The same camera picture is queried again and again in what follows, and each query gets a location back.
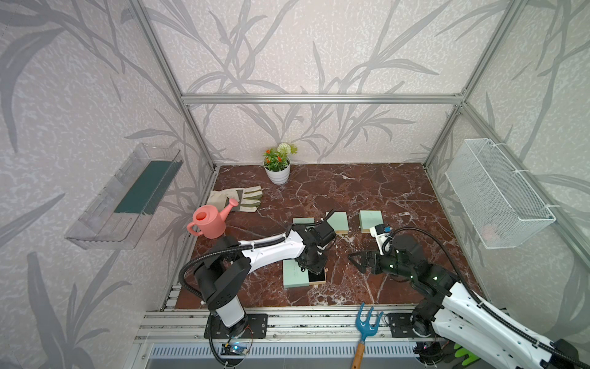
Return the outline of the mint drawer jewelry box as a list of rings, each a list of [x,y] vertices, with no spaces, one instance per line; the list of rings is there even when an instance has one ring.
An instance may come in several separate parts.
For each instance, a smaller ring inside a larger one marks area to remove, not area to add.
[[[338,235],[347,235],[350,227],[346,212],[334,212],[328,219],[327,223]]]

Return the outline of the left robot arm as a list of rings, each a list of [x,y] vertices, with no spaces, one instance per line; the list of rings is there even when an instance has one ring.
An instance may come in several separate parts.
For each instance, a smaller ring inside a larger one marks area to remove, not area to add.
[[[247,277],[270,264],[294,260],[316,275],[327,264],[327,249],[336,232],[326,220],[291,224],[285,232],[252,241],[233,236],[220,238],[207,253],[190,260],[178,273],[181,287],[204,302],[235,338],[248,326],[248,316],[238,293]]]

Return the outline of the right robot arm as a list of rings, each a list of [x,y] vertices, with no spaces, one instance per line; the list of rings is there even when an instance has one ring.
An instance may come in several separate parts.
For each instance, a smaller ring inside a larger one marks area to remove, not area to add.
[[[423,300],[413,310],[414,331],[446,338],[496,368],[587,368],[568,341],[534,332],[480,297],[454,273],[430,263],[410,235],[376,237],[376,251],[350,254],[360,271],[407,280]]]

